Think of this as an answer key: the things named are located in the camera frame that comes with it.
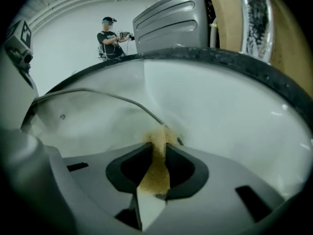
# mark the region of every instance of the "gray machine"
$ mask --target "gray machine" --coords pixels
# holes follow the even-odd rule
[[[205,0],[161,0],[133,20],[137,52],[208,47]]]
[[[186,44],[202,48],[168,49],[98,64],[68,78],[51,96],[65,94],[62,89],[67,85],[119,62],[178,58],[219,65],[258,80],[287,98],[312,129],[312,101],[296,83],[256,58],[203,49],[208,38],[203,1],[164,0],[134,20],[138,52]],[[246,20],[253,21],[252,12],[247,11]],[[151,144],[63,159],[55,147],[20,131],[23,121],[29,120],[24,119],[27,111],[31,119],[40,107],[33,102],[36,89],[27,75],[32,51],[31,32],[25,25],[24,21],[14,25],[0,53],[0,143],[4,147],[0,166],[11,188],[56,234],[142,234],[136,188],[152,162]],[[244,30],[250,40],[249,28]],[[255,41],[244,39],[243,53],[253,50],[250,54],[266,62],[270,48],[258,49],[264,49],[260,41],[264,36],[259,29]],[[42,100],[49,100],[49,95]],[[144,234],[258,234],[282,210],[282,197],[237,162],[182,145],[166,149],[171,189],[159,197],[167,206]]]

